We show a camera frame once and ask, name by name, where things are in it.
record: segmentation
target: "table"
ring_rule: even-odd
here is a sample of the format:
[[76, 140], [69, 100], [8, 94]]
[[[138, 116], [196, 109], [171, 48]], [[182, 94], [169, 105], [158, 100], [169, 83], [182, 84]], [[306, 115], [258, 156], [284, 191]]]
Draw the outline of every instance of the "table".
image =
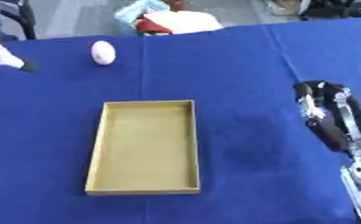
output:
[[[99, 39], [111, 66], [89, 57]], [[361, 101], [361, 19], [8, 47], [40, 71], [0, 67], [0, 223], [356, 223], [341, 159], [292, 85], [342, 83]], [[196, 102], [201, 194], [86, 196], [103, 102], [180, 99]]]

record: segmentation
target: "concrete floor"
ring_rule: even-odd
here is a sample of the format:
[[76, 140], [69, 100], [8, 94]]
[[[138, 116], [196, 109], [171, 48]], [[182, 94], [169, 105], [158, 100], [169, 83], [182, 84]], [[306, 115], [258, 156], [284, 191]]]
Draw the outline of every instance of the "concrete floor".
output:
[[[39, 38], [86, 35], [120, 35], [113, 19], [115, 11], [134, 0], [31, 0], [37, 18]], [[295, 17], [276, 17], [266, 11], [265, 0], [187, 0], [189, 11], [205, 11], [224, 26], [283, 23]], [[3, 18], [4, 31], [24, 35], [18, 25]]]

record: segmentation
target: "box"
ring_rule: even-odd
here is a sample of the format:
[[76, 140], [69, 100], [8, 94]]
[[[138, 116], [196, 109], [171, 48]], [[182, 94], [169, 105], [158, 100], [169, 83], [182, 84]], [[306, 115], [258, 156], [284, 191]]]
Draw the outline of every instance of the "box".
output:
[[193, 101], [106, 102], [88, 195], [198, 193]]

